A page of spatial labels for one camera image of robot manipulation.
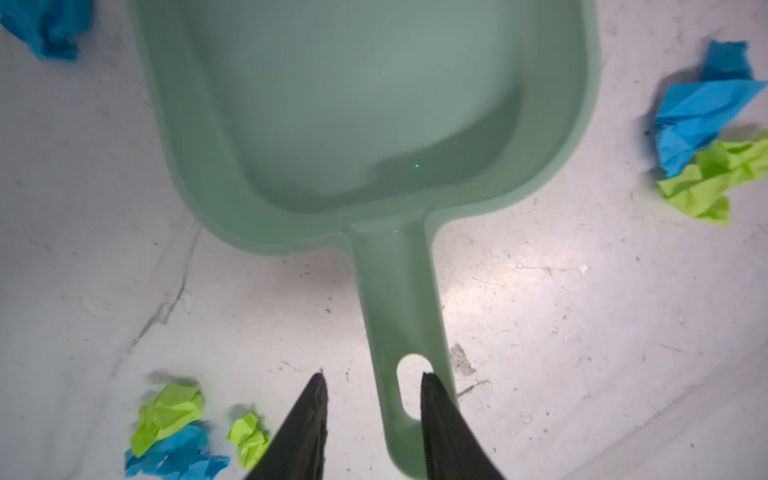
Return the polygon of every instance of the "blue crumpled paper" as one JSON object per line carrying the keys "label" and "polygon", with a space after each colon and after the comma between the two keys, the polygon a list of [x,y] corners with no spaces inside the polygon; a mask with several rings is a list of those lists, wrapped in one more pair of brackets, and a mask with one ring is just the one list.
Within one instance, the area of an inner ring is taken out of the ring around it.
{"label": "blue crumpled paper", "polygon": [[93,0],[0,0],[0,25],[38,58],[75,60],[72,38],[91,29]]}
{"label": "blue crumpled paper", "polygon": [[229,457],[211,456],[202,450],[208,434],[198,425],[189,424],[166,439],[152,445],[141,457],[125,452],[125,476],[145,475],[163,480],[212,480],[230,464]]}
{"label": "blue crumpled paper", "polygon": [[745,41],[712,41],[701,81],[667,91],[656,114],[657,149],[667,177],[677,176],[768,84],[753,80],[746,50]]}

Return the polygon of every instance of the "trash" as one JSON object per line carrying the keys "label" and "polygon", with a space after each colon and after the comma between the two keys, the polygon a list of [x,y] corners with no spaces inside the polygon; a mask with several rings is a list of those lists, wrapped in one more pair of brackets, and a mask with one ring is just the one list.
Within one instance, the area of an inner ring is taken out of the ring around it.
{"label": "trash", "polygon": [[131,450],[125,452],[125,476],[134,477],[143,472],[163,480],[212,480],[230,464],[230,458],[203,452],[207,444],[208,434],[204,429],[186,425],[138,458]]}
{"label": "trash", "polygon": [[75,60],[72,38],[91,29],[93,0],[0,0],[0,25],[38,58]]}
{"label": "trash", "polygon": [[753,80],[747,43],[712,41],[701,81],[672,85],[656,115],[657,149],[667,178],[712,143],[768,82]]}
{"label": "trash", "polygon": [[717,225],[730,225],[731,187],[768,175],[768,131],[756,141],[714,141],[696,153],[680,175],[661,180],[664,198],[684,214]]}
{"label": "trash", "polygon": [[141,457],[155,442],[203,418],[203,396],[197,387],[169,385],[141,406],[139,426],[131,436],[131,451]]}
{"label": "trash", "polygon": [[270,446],[269,439],[257,427],[258,422],[258,417],[249,412],[242,419],[235,421],[227,435],[227,441],[237,447],[238,463],[246,470],[253,469]]}

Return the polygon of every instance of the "yellow-green crumpled paper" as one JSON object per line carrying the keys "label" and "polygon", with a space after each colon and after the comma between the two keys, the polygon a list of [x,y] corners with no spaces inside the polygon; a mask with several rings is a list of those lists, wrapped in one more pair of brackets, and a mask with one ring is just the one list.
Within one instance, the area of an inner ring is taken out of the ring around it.
{"label": "yellow-green crumpled paper", "polygon": [[246,470],[253,469],[270,446],[270,440],[257,427],[258,422],[256,415],[250,412],[236,420],[227,435],[227,441],[237,447],[237,461]]}
{"label": "yellow-green crumpled paper", "polygon": [[768,175],[768,131],[756,141],[714,141],[676,177],[659,181],[664,198],[689,217],[730,225],[726,190]]}
{"label": "yellow-green crumpled paper", "polygon": [[203,396],[197,387],[169,385],[143,404],[139,426],[131,436],[131,451],[141,457],[155,442],[166,439],[186,424],[203,418]]}

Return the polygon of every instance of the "green dustpan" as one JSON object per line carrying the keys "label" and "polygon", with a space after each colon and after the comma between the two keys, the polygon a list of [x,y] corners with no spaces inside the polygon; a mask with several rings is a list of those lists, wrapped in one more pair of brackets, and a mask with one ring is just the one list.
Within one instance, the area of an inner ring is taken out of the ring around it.
{"label": "green dustpan", "polygon": [[453,392],[430,258],[449,220],[540,187],[599,72],[588,0],[133,0],[168,167],[218,237],[353,259],[389,453],[423,477],[396,368]]}

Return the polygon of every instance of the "white surface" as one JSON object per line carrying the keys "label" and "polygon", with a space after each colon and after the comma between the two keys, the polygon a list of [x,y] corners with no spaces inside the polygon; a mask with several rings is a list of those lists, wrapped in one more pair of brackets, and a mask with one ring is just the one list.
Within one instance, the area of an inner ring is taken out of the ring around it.
{"label": "white surface", "polygon": [[[326,477],[398,478],[349,261],[198,235],[124,6],[97,7],[73,65],[0,33],[2,477],[121,478],[139,405],[174,377],[200,383],[214,451],[232,455],[232,406],[254,403],[274,431],[322,368]],[[643,132],[661,79],[712,36],[748,40],[768,78],[768,2],[604,0],[600,15],[601,90],[576,154],[533,197],[435,242],[449,342],[475,370],[458,389],[488,380],[462,411],[510,479],[765,478],[768,182],[733,192],[734,227],[691,220],[649,184]],[[768,125],[768,94],[737,123]]]}

